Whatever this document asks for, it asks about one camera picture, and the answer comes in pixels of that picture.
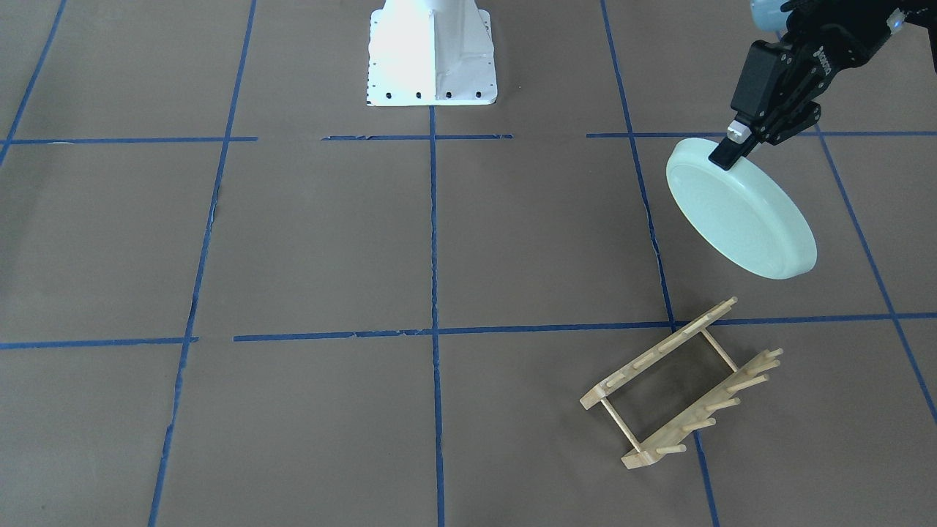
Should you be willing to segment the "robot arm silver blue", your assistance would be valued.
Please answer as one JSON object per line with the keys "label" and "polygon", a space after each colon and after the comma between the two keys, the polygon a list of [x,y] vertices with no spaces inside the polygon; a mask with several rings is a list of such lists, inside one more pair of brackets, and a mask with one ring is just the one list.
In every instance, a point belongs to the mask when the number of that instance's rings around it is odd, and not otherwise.
{"label": "robot arm silver blue", "polygon": [[753,1],[753,21],[777,42],[754,41],[737,81],[735,118],[709,160],[729,170],[760,144],[786,141],[814,126],[817,97],[840,71],[870,62],[904,26],[936,34],[933,1]]}

